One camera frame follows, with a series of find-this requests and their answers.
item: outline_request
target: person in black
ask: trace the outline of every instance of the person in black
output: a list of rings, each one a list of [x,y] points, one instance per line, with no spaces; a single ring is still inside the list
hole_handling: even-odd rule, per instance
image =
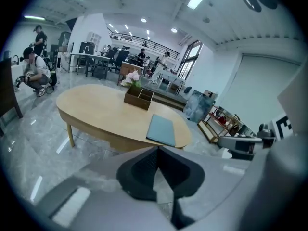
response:
[[[37,25],[33,31],[36,31],[37,36],[35,38],[34,46],[34,54],[41,56],[43,52],[43,56],[47,56],[47,36],[42,31],[42,26]]]
[[[142,67],[143,60],[145,59],[144,51],[145,51],[145,49],[142,48],[142,49],[141,49],[141,53],[139,53],[139,54],[137,55],[138,60],[140,61],[140,62],[137,62],[137,64],[138,64],[138,66],[140,66],[140,67]]]

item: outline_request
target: shiny floor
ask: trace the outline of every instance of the shiny floor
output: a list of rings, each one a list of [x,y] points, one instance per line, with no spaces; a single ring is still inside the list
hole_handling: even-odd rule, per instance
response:
[[[95,160],[107,159],[119,154],[109,143],[96,139],[73,128],[75,148],[68,141],[66,123],[56,108],[56,98],[69,88],[83,84],[101,84],[115,89],[127,89],[116,85],[118,75],[108,72],[107,80],[77,75],[75,72],[57,72],[60,83],[51,94],[37,98],[32,89],[22,84],[16,97],[23,113],[18,119],[10,110],[0,118],[5,135],[0,139],[1,165],[16,193],[37,203],[49,190],[61,181]],[[218,147],[209,144],[193,122],[186,121],[192,142],[184,150],[206,155],[218,155]],[[170,216],[172,196],[169,186],[158,172],[155,187],[160,192],[159,204],[166,216]]]

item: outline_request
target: sneaker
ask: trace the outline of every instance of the sneaker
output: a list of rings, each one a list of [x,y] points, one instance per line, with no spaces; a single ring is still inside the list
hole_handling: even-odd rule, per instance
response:
[[[38,96],[38,97],[41,97],[41,96],[43,96],[43,95],[45,94],[45,92],[46,92],[46,89],[43,87],[43,88],[41,88],[41,89],[38,91],[37,96]]]

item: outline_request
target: blue folder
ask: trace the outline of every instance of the blue folder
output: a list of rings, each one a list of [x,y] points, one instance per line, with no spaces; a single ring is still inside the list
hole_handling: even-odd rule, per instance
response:
[[[173,122],[153,114],[146,138],[165,145],[175,146]]]

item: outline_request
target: backpack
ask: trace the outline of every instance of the backpack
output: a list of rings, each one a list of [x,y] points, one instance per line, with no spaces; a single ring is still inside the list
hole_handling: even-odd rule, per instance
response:
[[[36,62],[37,62],[37,58],[39,56],[36,56],[34,59],[34,65],[35,67],[37,66]],[[51,60],[48,57],[44,57],[44,56],[40,56],[41,58],[43,58],[46,66],[48,67],[49,71],[50,71],[50,79],[51,79],[51,83],[49,83],[52,87],[55,86],[57,84],[57,75],[56,75],[56,69],[53,65],[53,63],[51,62]]]

